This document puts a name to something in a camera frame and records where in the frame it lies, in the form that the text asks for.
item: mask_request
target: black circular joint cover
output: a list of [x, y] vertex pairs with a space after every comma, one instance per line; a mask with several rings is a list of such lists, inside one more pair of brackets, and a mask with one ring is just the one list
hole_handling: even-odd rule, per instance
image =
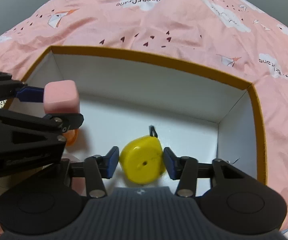
[[83, 209], [82, 198], [64, 185], [33, 183], [0, 196], [0, 224], [22, 235], [42, 235], [73, 222]]
[[279, 229], [287, 212], [286, 203], [277, 192], [245, 179], [216, 185], [200, 198], [199, 206], [213, 224], [242, 235]]

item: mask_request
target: pink cube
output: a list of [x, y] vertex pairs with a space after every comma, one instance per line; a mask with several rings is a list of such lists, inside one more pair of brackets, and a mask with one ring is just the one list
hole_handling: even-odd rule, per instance
[[48, 83], [44, 88], [44, 110], [46, 114], [73, 114], [80, 112], [80, 98], [72, 80]]

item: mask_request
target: black loop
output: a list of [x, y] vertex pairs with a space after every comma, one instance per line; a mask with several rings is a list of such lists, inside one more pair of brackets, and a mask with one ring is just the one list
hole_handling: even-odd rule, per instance
[[157, 133], [156, 133], [154, 126], [150, 125], [148, 128], [149, 128], [149, 135], [157, 138]]

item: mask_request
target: gray ribbed surface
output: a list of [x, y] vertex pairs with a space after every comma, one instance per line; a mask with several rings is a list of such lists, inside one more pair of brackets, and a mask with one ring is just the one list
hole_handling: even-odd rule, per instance
[[90, 200], [78, 219], [58, 232], [43, 236], [6, 232], [0, 240], [6, 239], [285, 240], [278, 231], [240, 236], [219, 229], [202, 215], [193, 199], [174, 196], [168, 187], [116, 188], [109, 197]]

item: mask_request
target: screw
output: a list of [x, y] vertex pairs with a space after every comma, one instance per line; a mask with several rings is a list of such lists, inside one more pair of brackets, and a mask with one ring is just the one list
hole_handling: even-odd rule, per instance
[[193, 192], [190, 189], [183, 188], [177, 192], [177, 195], [179, 195], [180, 197], [191, 197], [193, 196]]
[[105, 196], [105, 192], [101, 189], [91, 190], [89, 194], [92, 198], [101, 198]]
[[60, 119], [59, 117], [54, 117], [53, 120], [54, 120], [55, 122], [63, 122], [63, 120]]
[[57, 140], [60, 142], [66, 142], [66, 138], [63, 135], [58, 135]]

